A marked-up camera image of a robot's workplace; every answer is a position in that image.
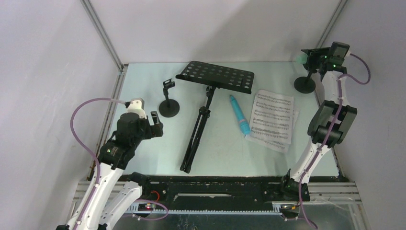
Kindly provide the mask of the green toy microphone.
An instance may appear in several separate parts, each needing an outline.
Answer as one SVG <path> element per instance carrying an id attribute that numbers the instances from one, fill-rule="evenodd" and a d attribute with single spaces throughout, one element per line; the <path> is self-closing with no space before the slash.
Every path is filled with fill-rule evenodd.
<path id="1" fill-rule="evenodd" d="M 308 59 L 308 55 L 306 53 L 301 53 L 296 56 L 295 62 L 299 64 L 306 64 Z"/>

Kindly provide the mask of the black microphone stand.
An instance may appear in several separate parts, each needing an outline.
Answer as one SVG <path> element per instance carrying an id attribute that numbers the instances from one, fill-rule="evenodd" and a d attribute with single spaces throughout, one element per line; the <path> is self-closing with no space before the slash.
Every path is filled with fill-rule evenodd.
<path id="1" fill-rule="evenodd" d="M 316 70 L 309 70 L 308 71 L 308 75 L 307 76 L 302 76 L 297 78 L 294 81 L 294 88 L 303 94 L 309 94 L 315 91 L 316 89 L 316 83 L 315 81 L 312 79 L 312 75 L 316 73 Z"/>
<path id="2" fill-rule="evenodd" d="M 175 87 L 175 82 L 172 79 L 168 79 L 163 82 L 163 94 L 165 100 L 162 101 L 158 107 L 160 114 L 163 117 L 170 118 L 176 116 L 180 111 L 179 103 L 169 98 L 169 89 Z"/>

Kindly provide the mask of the sheet music page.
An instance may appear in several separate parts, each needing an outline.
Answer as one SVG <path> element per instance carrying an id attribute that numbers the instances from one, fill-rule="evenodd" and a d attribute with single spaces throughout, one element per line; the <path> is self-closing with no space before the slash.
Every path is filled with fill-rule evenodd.
<path id="1" fill-rule="evenodd" d="M 250 116 L 250 136 L 264 141 L 291 144 L 294 98 L 259 90 L 255 94 Z"/>
<path id="2" fill-rule="evenodd" d="M 294 129 L 294 126 L 296 124 L 296 120 L 299 116 L 300 110 L 298 108 L 296 108 L 296 111 L 293 111 L 293 124 L 292 124 L 292 128 Z M 289 146 L 290 144 L 286 144 L 286 143 L 282 143 L 282 142 L 277 142 L 277 141 L 268 141 L 268 140 L 264 140 L 264 139 L 260 139 L 260 138 L 256 138 L 256 137 L 252 137 L 250 135 L 246 135 L 245 139 L 254 143 L 257 143 L 261 146 L 265 146 L 271 150 L 275 150 L 277 152 L 281 152 L 281 153 L 287 153 L 289 150 Z"/>

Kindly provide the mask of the black music stand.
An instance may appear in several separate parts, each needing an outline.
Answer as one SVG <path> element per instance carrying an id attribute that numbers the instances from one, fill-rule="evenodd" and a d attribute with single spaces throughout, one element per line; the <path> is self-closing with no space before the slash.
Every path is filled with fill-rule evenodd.
<path id="1" fill-rule="evenodd" d="M 225 89 L 251 94 L 254 77 L 255 74 L 252 71 L 235 69 L 196 60 L 189 62 L 182 72 L 176 75 L 176 78 L 179 80 L 206 86 L 205 105 L 199 108 L 196 123 L 180 167 L 181 171 L 190 173 L 192 169 L 192 163 L 200 145 L 204 128 L 210 117 L 211 110 L 209 108 L 215 90 Z"/>

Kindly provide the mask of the blue toy microphone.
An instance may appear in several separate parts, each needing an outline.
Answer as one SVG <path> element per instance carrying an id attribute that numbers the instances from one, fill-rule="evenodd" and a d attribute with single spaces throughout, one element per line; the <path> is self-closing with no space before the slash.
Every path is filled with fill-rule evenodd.
<path id="1" fill-rule="evenodd" d="M 249 123 L 248 123 L 247 119 L 245 118 L 236 98 L 232 95 L 230 95 L 229 98 L 230 98 L 230 103 L 231 103 L 232 109 L 234 111 L 234 114 L 236 116 L 236 119 L 237 119 L 241 132 L 244 135 L 249 135 L 250 134 Z"/>

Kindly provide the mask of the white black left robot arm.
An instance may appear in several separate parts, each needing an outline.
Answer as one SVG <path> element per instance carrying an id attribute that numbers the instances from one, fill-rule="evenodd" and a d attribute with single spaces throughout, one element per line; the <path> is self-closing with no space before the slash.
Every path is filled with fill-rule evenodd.
<path id="1" fill-rule="evenodd" d="M 216 88 L 237 90 L 250 93 L 254 74 L 249 71 L 231 69 L 219 65 L 192 61 L 180 74 L 180 78 L 206 84 L 206 94 L 211 102 Z M 106 230 L 108 224 L 100 224 L 98 217 L 107 201 L 115 182 L 123 174 L 128 161 L 133 157 L 135 149 L 142 140 L 161 137 L 163 124 L 156 112 L 151 112 L 154 124 L 150 125 L 148 117 L 139 99 L 126 102 L 128 113 L 122 115 L 118 122 L 117 131 L 101 148 L 99 156 L 94 156 L 96 171 L 86 196 L 77 209 L 76 214 L 66 225 L 60 225 L 60 230 Z M 303 206 L 303 188 L 307 185 L 310 171 L 322 157 L 323 152 L 329 150 L 332 129 L 341 112 L 341 105 L 333 101 L 324 101 L 313 117 L 309 126 L 311 137 L 309 150 L 304 152 L 308 161 L 300 160 L 300 170 L 296 173 L 288 172 L 281 182 L 281 189 L 289 191 L 298 197 L 298 206 Z"/>

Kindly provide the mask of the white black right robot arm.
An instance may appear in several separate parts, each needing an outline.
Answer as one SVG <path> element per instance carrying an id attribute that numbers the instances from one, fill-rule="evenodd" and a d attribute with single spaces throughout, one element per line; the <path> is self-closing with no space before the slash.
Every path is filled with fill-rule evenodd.
<path id="1" fill-rule="evenodd" d="M 327 152 L 342 143 L 358 113 L 350 106 L 345 90 L 349 74 L 343 63 L 350 54 L 350 46 L 333 42 L 330 47 L 302 52 L 306 54 L 303 66 L 308 75 L 297 78 L 294 88 L 301 93 L 314 92 L 316 82 L 312 75 L 318 73 L 325 99 L 310 121 L 307 129 L 310 139 L 300 160 L 282 178 L 275 192 L 283 201 L 302 201 L 311 173 Z"/>

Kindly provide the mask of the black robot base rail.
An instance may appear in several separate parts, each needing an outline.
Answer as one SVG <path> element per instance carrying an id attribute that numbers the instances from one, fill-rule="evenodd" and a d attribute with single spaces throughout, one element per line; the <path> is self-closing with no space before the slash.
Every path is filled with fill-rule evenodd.
<path id="1" fill-rule="evenodd" d="M 272 211 L 276 204 L 310 200 L 307 184 L 286 176 L 164 176 L 141 180 L 142 199 L 157 201 L 170 211 Z"/>

